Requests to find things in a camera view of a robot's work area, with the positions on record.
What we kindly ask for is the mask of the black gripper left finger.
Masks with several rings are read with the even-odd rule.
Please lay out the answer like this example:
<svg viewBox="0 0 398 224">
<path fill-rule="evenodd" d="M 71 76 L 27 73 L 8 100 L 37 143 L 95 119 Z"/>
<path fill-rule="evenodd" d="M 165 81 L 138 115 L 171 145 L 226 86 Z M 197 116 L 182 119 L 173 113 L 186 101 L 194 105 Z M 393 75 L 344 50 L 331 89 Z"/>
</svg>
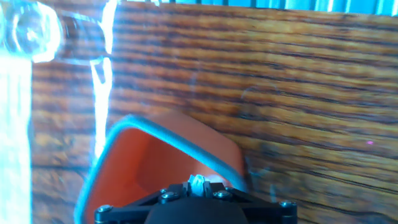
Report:
<svg viewBox="0 0 398 224">
<path fill-rule="evenodd" d="M 95 223 L 144 223 L 155 205 L 186 197 L 189 189 L 190 184 L 188 182 L 172 184 L 168 188 L 156 191 L 122 207 L 102 205 L 95 211 Z"/>
</svg>

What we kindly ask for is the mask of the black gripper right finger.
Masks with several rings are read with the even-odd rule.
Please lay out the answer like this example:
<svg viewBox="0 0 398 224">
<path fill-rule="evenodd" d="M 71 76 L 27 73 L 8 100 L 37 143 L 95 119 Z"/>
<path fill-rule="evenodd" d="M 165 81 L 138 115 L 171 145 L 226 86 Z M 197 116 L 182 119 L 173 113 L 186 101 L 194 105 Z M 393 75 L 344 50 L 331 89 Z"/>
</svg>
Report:
<svg viewBox="0 0 398 224">
<path fill-rule="evenodd" d="M 217 215 L 225 213 L 238 223 L 297 224 L 297 204 L 292 201 L 268 202 L 246 192 L 207 183 L 212 199 L 223 202 Z"/>
</svg>

